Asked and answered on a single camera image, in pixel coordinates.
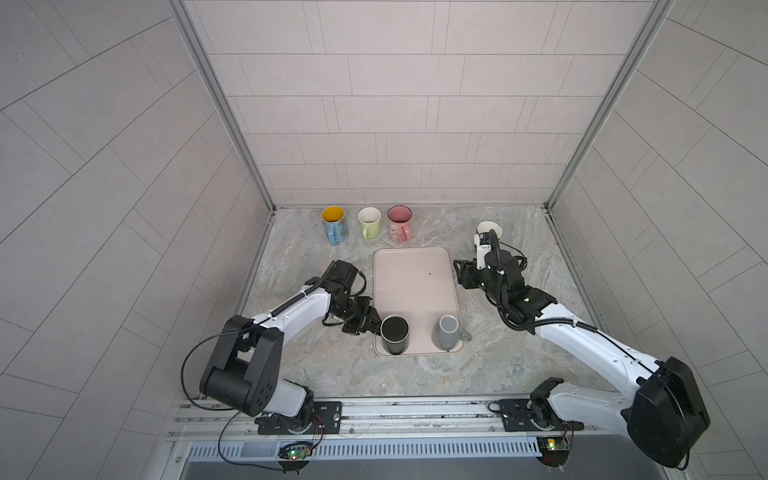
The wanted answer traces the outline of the black mug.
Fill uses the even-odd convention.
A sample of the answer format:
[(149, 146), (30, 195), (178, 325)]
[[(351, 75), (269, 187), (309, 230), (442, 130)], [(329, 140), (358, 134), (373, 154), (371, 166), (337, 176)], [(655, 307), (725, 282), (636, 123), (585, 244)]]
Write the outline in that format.
[(405, 352), (408, 347), (409, 333), (409, 324), (400, 315), (386, 317), (380, 326), (383, 346), (391, 355), (401, 355)]

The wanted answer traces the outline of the dark green mug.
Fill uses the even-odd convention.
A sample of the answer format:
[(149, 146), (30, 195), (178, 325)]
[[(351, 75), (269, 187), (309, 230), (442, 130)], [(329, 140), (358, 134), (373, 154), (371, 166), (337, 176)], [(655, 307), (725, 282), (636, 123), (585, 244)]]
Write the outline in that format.
[(491, 231), (494, 231), (498, 238), (501, 238), (503, 235), (502, 227), (493, 221), (485, 220), (485, 221), (481, 221), (477, 225), (476, 232), (478, 234), (489, 233)]

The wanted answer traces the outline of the pink mug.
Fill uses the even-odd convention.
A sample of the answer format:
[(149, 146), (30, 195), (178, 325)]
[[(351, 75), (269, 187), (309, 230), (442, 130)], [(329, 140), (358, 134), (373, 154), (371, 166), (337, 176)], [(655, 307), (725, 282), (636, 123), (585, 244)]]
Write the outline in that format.
[(412, 238), (412, 210), (404, 205), (396, 205), (388, 210), (389, 234), (393, 241), (403, 243)]

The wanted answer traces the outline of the light green mug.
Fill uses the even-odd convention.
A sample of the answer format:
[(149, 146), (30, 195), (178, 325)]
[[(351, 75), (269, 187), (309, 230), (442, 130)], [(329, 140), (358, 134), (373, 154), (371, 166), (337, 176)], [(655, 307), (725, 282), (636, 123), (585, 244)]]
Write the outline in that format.
[(365, 240), (377, 239), (381, 232), (381, 211), (376, 207), (364, 207), (358, 213), (361, 235)]

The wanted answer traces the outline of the blue butterfly mug yellow inside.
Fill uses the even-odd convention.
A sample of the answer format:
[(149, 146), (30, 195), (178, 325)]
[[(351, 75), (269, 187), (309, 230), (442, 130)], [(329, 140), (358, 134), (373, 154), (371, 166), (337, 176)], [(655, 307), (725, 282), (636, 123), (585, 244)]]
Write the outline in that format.
[(345, 210), (339, 206), (330, 206), (323, 210), (321, 218), (325, 233), (332, 246), (337, 246), (348, 237)]

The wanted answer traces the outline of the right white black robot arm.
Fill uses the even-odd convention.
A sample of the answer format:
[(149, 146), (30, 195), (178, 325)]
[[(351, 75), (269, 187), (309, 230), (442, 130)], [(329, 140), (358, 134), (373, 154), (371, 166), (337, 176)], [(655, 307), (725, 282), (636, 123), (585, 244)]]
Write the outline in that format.
[(540, 336), (600, 374), (613, 392), (578, 387), (559, 377), (530, 395), (532, 423), (541, 430), (581, 422), (623, 435), (651, 460), (684, 470), (694, 444), (711, 424), (691, 368), (659, 360), (582, 321), (554, 296), (526, 284), (521, 259), (492, 249), (483, 258), (456, 260), (460, 286), (481, 290), (502, 323)]

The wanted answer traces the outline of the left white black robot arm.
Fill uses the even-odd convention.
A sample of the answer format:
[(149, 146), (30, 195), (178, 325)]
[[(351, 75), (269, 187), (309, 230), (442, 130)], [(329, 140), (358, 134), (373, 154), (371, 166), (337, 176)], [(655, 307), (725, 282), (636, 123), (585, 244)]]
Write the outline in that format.
[(352, 264), (335, 260), (292, 297), (255, 317), (235, 315), (216, 337), (203, 370), (199, 391), (246, 416), (269, 433), (302, 433), (316, 417), (314, 393), (280, 377), (284, 344), (313, 322), (336, 325), (350, 335), (380, 333), (382, 320), (365, 289), (353, 290), (365, 275)]

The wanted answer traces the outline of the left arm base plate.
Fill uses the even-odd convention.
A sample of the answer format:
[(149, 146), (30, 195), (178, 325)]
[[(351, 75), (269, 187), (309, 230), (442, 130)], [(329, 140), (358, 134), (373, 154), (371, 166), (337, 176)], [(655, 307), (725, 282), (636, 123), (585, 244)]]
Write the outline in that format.
[(337, 434), (340, 431), (341, 414), (341, 402), (315, 402), (309, 398), (295, 416), (262, 414), (254, 423), (258, 426), (259, 435), (303, 435), (315, 432)]

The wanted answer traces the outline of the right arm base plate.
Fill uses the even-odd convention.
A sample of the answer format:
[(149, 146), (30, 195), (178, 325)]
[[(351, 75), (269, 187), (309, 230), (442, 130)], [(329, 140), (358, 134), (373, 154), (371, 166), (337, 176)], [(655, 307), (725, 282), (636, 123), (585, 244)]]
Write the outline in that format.
[(501, 399), (488, 405), (491, 413), (498, 415), (506, 432), (564, 432), (566, 428), (582, 431), (584, 424), (563, 421), (547, 402), (534, 402), (528, 398)]

